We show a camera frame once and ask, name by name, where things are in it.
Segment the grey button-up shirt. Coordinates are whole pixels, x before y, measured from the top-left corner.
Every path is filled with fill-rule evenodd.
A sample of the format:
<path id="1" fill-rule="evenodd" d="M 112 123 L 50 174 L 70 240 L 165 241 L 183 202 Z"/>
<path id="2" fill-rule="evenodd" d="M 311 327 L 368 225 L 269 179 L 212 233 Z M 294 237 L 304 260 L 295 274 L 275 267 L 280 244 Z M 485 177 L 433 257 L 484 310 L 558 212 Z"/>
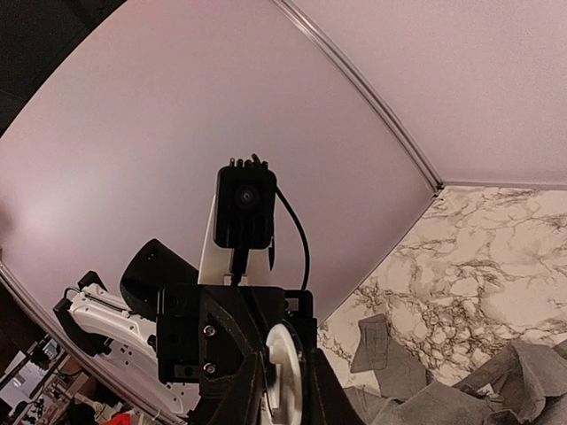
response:
<path id="1" fill-rule="evenodd" d="M 512 342 L 455 385 L 425 381 L 424 367 L 390 337 L 382 314 L 358 324 L 351 370 L 376 372 L 381 393 L 345 394 L 365 424 L 564 424 L 566 344 Z"/>

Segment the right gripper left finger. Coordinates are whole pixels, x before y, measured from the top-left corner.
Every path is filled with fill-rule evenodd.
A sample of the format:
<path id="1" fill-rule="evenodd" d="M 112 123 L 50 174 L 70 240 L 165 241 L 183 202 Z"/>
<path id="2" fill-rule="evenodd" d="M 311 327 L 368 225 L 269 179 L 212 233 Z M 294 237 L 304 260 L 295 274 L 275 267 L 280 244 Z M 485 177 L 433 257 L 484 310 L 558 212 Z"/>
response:
<path id="1" fill-rule="evenodd" d="M 200 400 L 190 411 L 190 424 L 260 424 L 264 364 L 259 352 L 245 357 L 225 383 L 201 378 L 198 387 Z"/>

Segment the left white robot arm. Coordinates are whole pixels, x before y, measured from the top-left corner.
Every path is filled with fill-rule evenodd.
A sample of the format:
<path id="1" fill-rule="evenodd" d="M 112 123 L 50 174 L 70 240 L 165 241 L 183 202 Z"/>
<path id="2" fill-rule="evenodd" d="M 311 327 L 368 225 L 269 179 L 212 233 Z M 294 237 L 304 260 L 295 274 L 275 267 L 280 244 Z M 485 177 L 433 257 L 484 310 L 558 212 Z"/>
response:
<path id="1" fill-rule="evenodd" d="M 193 267 L 158 240 L 132 259 L 110 294 L 95 272 L 54 313 L 89 356 L 107 340 L 154 365 L 162 384 L 195 384 L 189 424 L 309 424 L 317 402 L 316 321 L 305 291 L 268 285 L 275 250 L 216 246 Z"/>

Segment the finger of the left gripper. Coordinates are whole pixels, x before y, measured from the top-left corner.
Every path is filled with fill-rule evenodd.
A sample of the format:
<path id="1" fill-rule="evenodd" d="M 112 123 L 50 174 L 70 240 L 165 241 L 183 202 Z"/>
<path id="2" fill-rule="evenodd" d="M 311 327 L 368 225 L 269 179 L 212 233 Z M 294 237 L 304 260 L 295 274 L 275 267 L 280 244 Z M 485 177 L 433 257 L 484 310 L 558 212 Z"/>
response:
<path id="1" fill-rule="evenodd" d="M 264 366 L 269 292 L 269 287 L 199 289 L 199 384 L 228 384 L 251 355 Z"/>

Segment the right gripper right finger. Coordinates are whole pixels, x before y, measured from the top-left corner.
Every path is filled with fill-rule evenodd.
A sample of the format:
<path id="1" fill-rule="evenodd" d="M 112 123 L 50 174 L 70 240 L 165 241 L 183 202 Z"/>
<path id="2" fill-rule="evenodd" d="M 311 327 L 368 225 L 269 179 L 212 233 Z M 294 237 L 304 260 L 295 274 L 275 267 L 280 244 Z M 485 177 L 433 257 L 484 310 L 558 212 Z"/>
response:
<path id="1" fill-rule="evenodd" d="M 307 355 L 307 400 L 302 424 L 363 425 L 340 386 L 323 351 L 315 348 Z"/>

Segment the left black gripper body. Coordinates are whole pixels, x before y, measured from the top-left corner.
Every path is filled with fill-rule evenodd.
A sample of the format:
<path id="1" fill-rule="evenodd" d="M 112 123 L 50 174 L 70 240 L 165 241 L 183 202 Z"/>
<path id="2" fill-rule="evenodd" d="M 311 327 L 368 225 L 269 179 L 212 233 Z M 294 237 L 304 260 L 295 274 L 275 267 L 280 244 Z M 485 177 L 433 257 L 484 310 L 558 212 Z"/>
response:
<path id="1" fill-rule="evenodd" d="M 262 287 L 221 285 L 172 285 L 159 294 L 157 309 L 156 354 L 162 383 L 196 383 L 198 365 L 199 289 L 201 287 Z M 314 317 L 314 298 L 308 290 L 271 287 L 265 298 L 268 332 L 278 323 L 299 325 Z"/>

